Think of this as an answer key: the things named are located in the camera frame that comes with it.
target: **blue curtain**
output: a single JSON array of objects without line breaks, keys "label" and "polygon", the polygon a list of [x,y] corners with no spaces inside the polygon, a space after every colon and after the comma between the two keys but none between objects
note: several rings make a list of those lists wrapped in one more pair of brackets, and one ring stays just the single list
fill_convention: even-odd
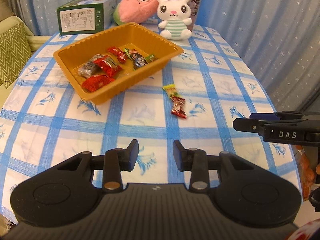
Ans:
[{"label": "blue curtain", "polygon": [[319,1],[202,0],[197,23],[233,47],[277,110],[300,110],[320,87]]}]

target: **tablecloth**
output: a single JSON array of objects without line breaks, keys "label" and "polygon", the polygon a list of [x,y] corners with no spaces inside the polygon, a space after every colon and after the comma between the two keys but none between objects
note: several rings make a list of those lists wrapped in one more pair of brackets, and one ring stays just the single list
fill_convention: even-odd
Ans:
[{"label": "tablecloth", "polygon": [[[143,24],[159,33],[157,20]],[[10,194],[20,182],[81,152],[94,155],[139,141],[139,156],[127,182],[188,186],[190,172],[177,170],[172,143],[208,154],[233,152],[300,187],[291,147],[237,132],[235,118],[275,111],[255,76],[211,28],[194,26],[184,52],[161,71],[102,105],[82,100],[52,57],[53,52],[88,35],[53,35],[26,64],[0,111],[0,213],[16,222]],[[186,120],[170,114],[172,101],[162,90],[175,83],[186,99]],[[101,186],[102,172],[93,184]],[[210,171],[212,187],[219,184]]]}]

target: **pillow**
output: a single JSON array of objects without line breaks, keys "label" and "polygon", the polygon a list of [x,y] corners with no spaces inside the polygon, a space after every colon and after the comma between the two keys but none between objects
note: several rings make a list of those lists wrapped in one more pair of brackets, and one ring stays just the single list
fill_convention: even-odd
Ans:
[{"label": "pillow", "polygon": [[31,57],[23,23],[0,34],[0,80],[8,88]]},{"label": "pillow", "polygon": [[0,22],[11,15],[13,15],[13,12],[7,5],[7,2],[5,0],[0,0]]}]

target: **bunny eye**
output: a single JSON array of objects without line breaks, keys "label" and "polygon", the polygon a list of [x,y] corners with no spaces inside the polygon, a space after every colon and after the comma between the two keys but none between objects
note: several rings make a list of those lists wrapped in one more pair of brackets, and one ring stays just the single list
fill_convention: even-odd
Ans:
[{"label": "bunny eye", "polygon": [[182,5],[182,6],[181,6],[181,11],[182,11],[183,13],[186,13],[186,12],[187,12],[187,7],[186,7],[185,5]]},{"label": "bunny eye", "polygon": [[162,13],[164,13],[164,12],[166,11],[166,9],[167,9],[167,7],[164,6],[164,5],[160,7],[160,11],[161,11]]}]

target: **bunny face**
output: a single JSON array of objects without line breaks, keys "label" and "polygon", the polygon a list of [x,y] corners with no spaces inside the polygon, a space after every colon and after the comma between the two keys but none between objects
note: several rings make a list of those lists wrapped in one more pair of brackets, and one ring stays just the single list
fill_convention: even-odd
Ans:
[{"label": "bunny face", "polygon": [[157,14],[161,20],[184,20],[190,17],[190,0],[158,0]]}]

